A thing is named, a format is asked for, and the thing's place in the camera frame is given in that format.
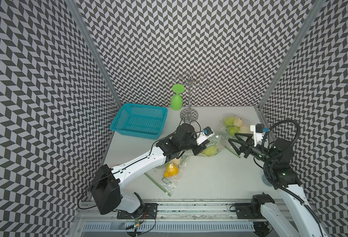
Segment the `green pear bag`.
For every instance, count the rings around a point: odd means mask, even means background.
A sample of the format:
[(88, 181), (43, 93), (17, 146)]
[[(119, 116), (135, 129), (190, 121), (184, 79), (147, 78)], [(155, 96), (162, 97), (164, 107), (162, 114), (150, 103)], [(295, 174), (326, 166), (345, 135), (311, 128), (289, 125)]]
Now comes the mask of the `green pear bag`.
[(206, 157), (212, 157), (215, 156), (219, 152), (219, 148), (217, 145), (209, 146), (206, 148), (202, 154)]
[(227, 128), (227, 132), (230, 136), (234, 137), (236, 133), (240, 132), (240, 129), (235, 126), (231, 126)]
[(223, 124), (225, 127), (232, 127), (232, 126), (234, 126), (234, 121), (235, 121), (235, 117), (229, 116), (223, 120)]

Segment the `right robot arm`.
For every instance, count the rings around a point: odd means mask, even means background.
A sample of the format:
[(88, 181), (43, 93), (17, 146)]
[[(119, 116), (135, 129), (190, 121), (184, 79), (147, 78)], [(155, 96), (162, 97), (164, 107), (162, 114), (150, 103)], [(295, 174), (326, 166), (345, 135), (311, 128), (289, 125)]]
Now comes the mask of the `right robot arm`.
[(265, 218), (281, 237), (327, 237), (329, 234), (310, 206), (296, 172), (291, 167), (293, 141), (277, 139), (269, 147), (256, 142), (252, 134), (237, 133), (228, 143), (238, 155), (249, 155), (263, 162), (264, 177), (278, 191), (294, 224), (277, 210), (269, 195), (255, 195), (247, 206), (251, 216)]

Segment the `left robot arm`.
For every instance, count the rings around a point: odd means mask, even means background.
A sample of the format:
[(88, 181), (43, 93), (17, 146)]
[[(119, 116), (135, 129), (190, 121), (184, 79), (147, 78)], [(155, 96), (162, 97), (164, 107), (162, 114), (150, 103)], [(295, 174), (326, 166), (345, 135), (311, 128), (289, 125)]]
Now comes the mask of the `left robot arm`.
[(180, 158), (185, 151), (191, 150), (194, 155), (201, 153), (213, 135), (209, 126), (196, 132), (191, 124), (183, 123), (175, 132), (154, 142), (143, 155), (118, 166), (101, 166), (89, 187), (100, 214), (120, 210), (135, 218), (140, 217), (144, 213), (145, 203), (139, 194), (129, 196), (123, 189), (151, 169)]

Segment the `cream pear far bag right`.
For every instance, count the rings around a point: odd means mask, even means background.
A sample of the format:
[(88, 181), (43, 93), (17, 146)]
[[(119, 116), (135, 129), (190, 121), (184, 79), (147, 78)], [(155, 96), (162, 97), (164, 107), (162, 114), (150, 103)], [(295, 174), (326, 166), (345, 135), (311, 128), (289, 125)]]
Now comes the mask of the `cream pear far bag right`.
[(240, 133), (246, 133), (246, 134), (251, 133), (250, 127), (245, 125), (240, 126), (239, 131)]

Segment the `cream pear bag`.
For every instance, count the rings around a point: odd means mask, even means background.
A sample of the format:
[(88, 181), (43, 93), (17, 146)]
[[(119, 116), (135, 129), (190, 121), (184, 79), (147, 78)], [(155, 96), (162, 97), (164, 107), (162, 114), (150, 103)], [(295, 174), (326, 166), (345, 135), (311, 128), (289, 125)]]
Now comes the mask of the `cream pear bag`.
[(181, 161), (182, 161), (181, 158), (179, 158), (179, 159), (173, 159), (173, 160), (171, 160), (171, 163), (174, 164), (174, 165), (176, 165), (176, 166), (179, 166), (180, 163), (181, 163)]
[(246, 134), (251, 133), (250, 127), (245, 125), (240, 126), (239, 131), (240, 133), (246, 133)]
[(235, 118), (234, 119), (234, 121), (233, 121), (233, 126), (234, 127), (240, 128), (243, 125), (244, 125), (244, 123), (243, 123), (243, 119), (242, 118)]

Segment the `cream pear far bag upper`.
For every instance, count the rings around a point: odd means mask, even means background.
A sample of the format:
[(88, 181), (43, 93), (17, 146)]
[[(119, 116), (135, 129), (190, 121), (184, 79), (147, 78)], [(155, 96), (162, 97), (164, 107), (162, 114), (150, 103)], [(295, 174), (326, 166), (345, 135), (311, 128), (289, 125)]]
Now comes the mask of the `cream pear far bag upper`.
[(243, 123), (243, 119), (242, 118), (235, 118), (234, 119), (234, 121), (233, 121), (233, 126), (234, 127), (240, 128), (243, 125), (244, 125), (244, 123)]

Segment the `cream pear left bag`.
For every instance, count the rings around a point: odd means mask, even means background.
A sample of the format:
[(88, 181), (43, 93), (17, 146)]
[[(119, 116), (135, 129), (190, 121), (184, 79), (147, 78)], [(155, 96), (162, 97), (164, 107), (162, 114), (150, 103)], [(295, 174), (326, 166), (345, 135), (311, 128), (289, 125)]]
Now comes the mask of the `cream pear left bag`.
[(171, 163), (174, 164), (174, 165), (176, 165), (176, 166), (179, 166), (180, 163), (181, 163), (181, 161), (182, 161), (181, 158), (179, 158), (179, 159), (173, 159), (173, 160), (171, 160)]

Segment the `yellow pear left bag lower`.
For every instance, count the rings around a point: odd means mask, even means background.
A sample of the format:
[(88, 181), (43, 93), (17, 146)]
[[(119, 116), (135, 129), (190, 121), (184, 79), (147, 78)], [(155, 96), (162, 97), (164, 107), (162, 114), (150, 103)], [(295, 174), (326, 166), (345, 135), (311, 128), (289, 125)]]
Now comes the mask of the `yellow pear left bag lower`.
[(166, 169), (165, 173), (164, 173), (164, 177), (168, 178), (168, 177), (171, 177), (171, 176), (176, 176), (178, 173), (179, 173), (178, 166), (176, 166), (175, 164), (169, 164), (167, 166), (167, 169)]

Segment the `chrome glass holder stand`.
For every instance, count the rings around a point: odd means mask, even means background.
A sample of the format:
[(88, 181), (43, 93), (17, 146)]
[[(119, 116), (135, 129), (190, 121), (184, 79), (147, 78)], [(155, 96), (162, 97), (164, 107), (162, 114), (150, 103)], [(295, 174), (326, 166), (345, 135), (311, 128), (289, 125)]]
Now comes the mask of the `chrome glass holder stand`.
[(202, 90), (209, 86), (207, 76), (205, 74), (195, 74), (192, 71), (185, 71), (182, 74), (176, 75), (176, 82), (184, 86), (185, 106), (181, 110), (180, 118), (186, 122), (191, 123), (197, 121), (199, 115), (195, 108), (193, 108), (193, 94), (197, 89)]

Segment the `grey-blue cup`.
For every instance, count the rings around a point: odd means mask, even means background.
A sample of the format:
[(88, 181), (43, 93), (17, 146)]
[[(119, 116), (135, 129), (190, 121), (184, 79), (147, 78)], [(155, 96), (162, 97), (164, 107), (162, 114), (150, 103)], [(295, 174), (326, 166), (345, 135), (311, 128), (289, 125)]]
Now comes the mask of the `grey-blue cup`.
[(262, 181), (265, 185), (269, 186), (269, 187), (272, 187), (273, 185), (267, 180), (266, 176), (263, 175), (262, 176)]

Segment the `green plastic wine glass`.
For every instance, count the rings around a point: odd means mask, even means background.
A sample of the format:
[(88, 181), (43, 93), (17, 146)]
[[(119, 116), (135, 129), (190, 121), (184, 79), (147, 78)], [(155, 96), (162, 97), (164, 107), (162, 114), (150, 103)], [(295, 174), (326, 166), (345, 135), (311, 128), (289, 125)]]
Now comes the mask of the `green plastic wine glass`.
[(171, 98), (170, 107), (174, 111), (178, 111), (182, 108), (183, 105), (183, 99), (181, 94), (185, 91), (185, 87), (181, 84), (175, 84), (173, 85), (172, 90), (175, 94)]

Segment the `teal plastic basket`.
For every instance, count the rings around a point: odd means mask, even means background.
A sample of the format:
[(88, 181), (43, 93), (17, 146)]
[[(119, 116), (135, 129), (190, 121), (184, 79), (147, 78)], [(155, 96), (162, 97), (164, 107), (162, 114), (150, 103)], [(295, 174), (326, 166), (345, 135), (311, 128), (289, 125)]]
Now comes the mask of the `teal plastic basket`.
[(110, 130), (125, 136), (157, 140), (167, 115), (165, 107), (126, 103), (112, 121)]

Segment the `aluminium front rail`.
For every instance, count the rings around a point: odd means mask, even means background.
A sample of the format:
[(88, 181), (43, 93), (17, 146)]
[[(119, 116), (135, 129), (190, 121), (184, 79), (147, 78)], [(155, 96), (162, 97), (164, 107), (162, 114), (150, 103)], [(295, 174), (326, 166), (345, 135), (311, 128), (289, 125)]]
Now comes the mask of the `aluminium front rail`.
[[(157, 203), (156, 210), (158, 221), (169, 220), (236, 220), (237, 214), (233, 212), (236, 203), (250, 203), (248, 199), (145, 199), (145, 203)], [(74, 221), (102, 221), (114, 220), (117, 212), (101, 215), (95, 203), (84, 202), (80, 207), (90, 207), (86, 210), (78, 210)]]

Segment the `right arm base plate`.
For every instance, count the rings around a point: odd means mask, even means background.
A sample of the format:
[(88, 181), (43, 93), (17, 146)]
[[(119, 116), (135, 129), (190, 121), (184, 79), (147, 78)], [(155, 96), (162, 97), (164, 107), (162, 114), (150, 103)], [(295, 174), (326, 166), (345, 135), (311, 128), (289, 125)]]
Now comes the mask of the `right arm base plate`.
[(256, 203), (235, 203), (233, 211), (238, 219), (264, 219), (261, 213), (261, 204)]

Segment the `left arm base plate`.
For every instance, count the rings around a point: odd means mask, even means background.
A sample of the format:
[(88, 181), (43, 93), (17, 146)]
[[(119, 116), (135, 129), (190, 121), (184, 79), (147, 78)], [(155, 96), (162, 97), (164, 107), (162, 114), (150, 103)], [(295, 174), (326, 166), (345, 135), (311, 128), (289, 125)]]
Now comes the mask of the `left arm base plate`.
[(117, 219), (155, 219), (157, 217), (157, 211), (158, 203), (145, 203), (133, 213), (119, 210), (117, 213)]

